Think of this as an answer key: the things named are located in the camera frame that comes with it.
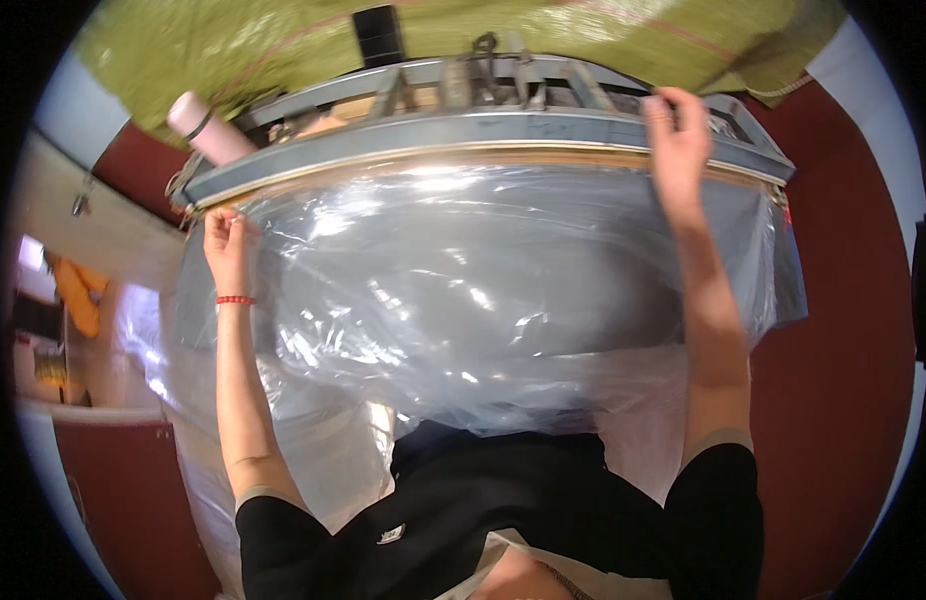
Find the black t-shirt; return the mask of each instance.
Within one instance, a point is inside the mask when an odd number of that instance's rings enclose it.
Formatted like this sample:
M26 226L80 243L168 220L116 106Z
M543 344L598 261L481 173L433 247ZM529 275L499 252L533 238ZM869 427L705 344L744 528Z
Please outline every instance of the black t-shirt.
M738 443L690 461L665 508L571 452L487 443L400 477L336 535L271 496L247 500L236 528L249 600L433 598L473 574L488 533L508 528L597 570L668 580L675 600L753 598L763 546L756 461ZM379 543L395 529L399 539Z

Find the red beaded bracelet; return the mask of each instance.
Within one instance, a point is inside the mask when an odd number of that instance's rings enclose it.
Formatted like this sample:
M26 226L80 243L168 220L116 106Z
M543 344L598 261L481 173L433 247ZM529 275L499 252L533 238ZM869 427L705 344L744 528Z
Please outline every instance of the red beaded bracelet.
M249 297L248 295L220 295L216 298L217 305L224 305L226 303L252 306L256 304L256 298Z

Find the metal frame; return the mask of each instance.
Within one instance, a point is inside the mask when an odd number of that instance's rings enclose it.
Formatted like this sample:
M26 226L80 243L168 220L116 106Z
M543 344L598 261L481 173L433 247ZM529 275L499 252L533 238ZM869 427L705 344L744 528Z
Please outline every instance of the metal frame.
M616 149L648 153L645 128L636 115L616 110L601 86L647 92L644 84L596 64L547 54L529 54L521 40L507 38L510 52L493 54L493 75L517 83L517 105L485 105L474 98L470 85L471 56L425 58L331 79L257 106L234 122L247 131L275 122L301 109L374 95L370 113L359 123L300 140L270 146L237 162L206 171L174 194L175 205L186 212L201 210L238 193L339 164L384 161L393 156L462 149L523 145L552 148ZM540 105L546 80L564 80L582 107ZM436 86L436 112L413 111L412 86ZM409 109L393 115L397 99ZM749 114L743 104L717 94L705 99L708 107L733 116L752 143L721 136L713 138L710 164L778 186L794 167Z
M565 79L564 69L569 63L568 58L551 54L533 54L532 59L538 78ZM436 85L443 80L444 61L457 60L456 57L423 58L404 62L398 67L409 86ZM498 56L494 66L496 77L517 78L521 60L521 56ZM598 84L649 91L643 83L606 67L581 60L579 63L587 66L593 80ZM275 102L255 107L232 122L245 132L278 121L287 114L297 113L307 107L318 107L346 98L374 94L384 87L387 73L393 68L395 65L367 69L311 85L296 93L281 96Z

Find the green tarp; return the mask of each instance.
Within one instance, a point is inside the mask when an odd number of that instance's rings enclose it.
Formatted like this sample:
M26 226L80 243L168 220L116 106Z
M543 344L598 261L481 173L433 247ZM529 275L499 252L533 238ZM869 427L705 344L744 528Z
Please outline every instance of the green tarp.
M835 0L392 4L409 58L460 54L486 31L519 30L533 52L578 57L656 86L700 93L784 88L845 17ZM229 118L273 90L299 90L358 69L363 64L350 16L372 6L379 5L109 0L75 44L138 126L184 147L165 124L182 92L195 90Z

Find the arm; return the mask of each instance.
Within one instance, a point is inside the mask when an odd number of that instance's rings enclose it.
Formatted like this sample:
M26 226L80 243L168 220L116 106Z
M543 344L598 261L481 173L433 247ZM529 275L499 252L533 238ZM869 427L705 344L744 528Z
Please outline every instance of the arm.
M248 296L246 216L222 208L206 215L206 261L219 296ZM219 305L216 342L216 414L229 486L239 498L251 486L271 488L303 510L300 491L277 445L273 418L256 370L247 304Z
M689 376L684 462L709 433L735 428L749 435L750 385L746 335L730 282L700 204L700 180L710 140L703 103L664 87L643 102L653 154L653 179L676 240L683 282L683 318ZM677 108L673 128L667 104Z

